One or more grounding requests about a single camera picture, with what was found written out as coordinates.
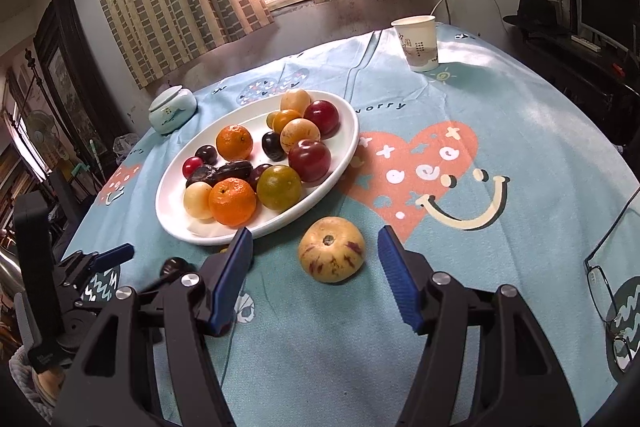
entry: monitor screen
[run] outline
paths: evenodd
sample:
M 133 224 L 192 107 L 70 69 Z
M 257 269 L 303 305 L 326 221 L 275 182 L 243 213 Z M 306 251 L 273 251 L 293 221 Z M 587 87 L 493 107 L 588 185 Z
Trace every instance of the monitor screen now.
M 627 49 L 634 45 L 632 18 L 640 0 L 580 0 L 580 22 Z

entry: cup rim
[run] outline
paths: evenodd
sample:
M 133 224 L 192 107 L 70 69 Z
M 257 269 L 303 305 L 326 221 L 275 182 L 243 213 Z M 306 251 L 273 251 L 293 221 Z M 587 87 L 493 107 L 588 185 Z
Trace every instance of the cup rim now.
M 392 26 L 417 26 L 419 24 L 429 23 L 436 20 L 433 15 L 414 15 L 412 17 L 404 17 L 391 22 Z

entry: white paper cup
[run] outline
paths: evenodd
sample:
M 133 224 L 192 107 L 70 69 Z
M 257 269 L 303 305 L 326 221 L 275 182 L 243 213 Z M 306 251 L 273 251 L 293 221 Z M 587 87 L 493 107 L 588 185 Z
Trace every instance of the white paper cup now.
M 431 71 L 438 67 L 436 17 L 417 15 L 393 21 L 404 56 L 412 71 Z

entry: tablecloth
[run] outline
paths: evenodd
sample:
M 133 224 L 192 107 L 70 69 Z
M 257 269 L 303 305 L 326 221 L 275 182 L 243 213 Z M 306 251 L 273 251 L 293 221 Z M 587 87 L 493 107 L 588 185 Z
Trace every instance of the tablecloth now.
M 408 249 L 466 286 L 492 292 L 503 283 L 517 286 L 586 422 L 616 382 L 582 260 L 638 181 L 596 126 L 542 78 L 458 28 L 439 25 L 437 32 L 440 66 L 428 73 L 408 69 L 389 29 L 330 42 L 195 93 L 196 115 L 170 136 L 149 131 L 81 223 L 67 253 L 124 242 L 136 248 L 132 261 L 92 280 L 83 298 L 111 298 L 125 284 L 140 289 L 158 276 L 164 259 L 178 255 L 199 266 L 218 250 L 174 239 L 154 210 L 164 169 L 196 133 L 240 105 L 290 87 L 327 90 L 358 114 L 354 160 L 315 208 L 255 241 L 237 321 L 226 337 L 207 339 L 238 425 L 395 423 L 425 338 L 402 322 L 380 266 L 376 235 L 385 223 Z M 455 186 L 442 185 L 444 174 L 456 178 Z M 494 176 L 508 178 L 504 211 L 480 229 L 452 227 L 415 204 L 433 194 L 444 214 L 464 223 L 488 208 Z M 626 282 L 622 327 L 634 349 L 637 209 L 631 206 L 595 259 L 614 291 Z M 305 230 L 329 215 L 354 222 L 367 243 L 363 269 L 340 285 L 311 279 L 296 255 Z M 618 297 L 626 302 L 626 295 Z M 474 330 L 469 360 L 478 350 L 473 340 Z M 162 344 L 155 354 L 162 410 L 178 422 Z M 454 419 L 468 413 L 473 378 L 465 363 Z

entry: white plate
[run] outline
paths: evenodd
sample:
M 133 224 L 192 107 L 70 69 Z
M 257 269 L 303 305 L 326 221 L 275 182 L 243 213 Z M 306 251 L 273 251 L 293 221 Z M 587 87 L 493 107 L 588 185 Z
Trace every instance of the white plate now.
M 328 100 L 333 103 L 340 114 L 338 132 L 323 140 L 331 151 L 330 174 L 322 184 L 315 187 L 303 184 L 302 199 L 284 212 L 277 213 L 258 202 L 254 216 L 246 225 L 254 238 L 281 229 L 324 198 L 347 168 L 358 146 L 360 124 L 353 107 L 343 98 L 330 92 L 309 90 L 308 93 L 313 100 Z M 273 162 L 262 151 L 262 136 L 270 131 L 266 123 L 267 115 L 280 109 L 281 97 L 282 95 L 277 95 L 258 100 L 223 116 L 198 133 L 172 160 L 162 175 L 156 192 L 156 216 L 168 233 L 194 245 L 227 245 L 231 242 L 237 229 L 226 227 L 214 220 L 195 219 L 184 210 L 182 195 L 186 180 L 182 175 L 182 164 L 193 156 L 199 147 L 206 144 L 215 145 L 220 130 L 227 125 L 238 124 L 246 127 L 254 138 L 254 151 L 248 158 L 254 167 L 263 163 L 287 165 L 286 158 L 282 162 Z M 218 158 L 216 167 L 225 163 L 225 160 Z

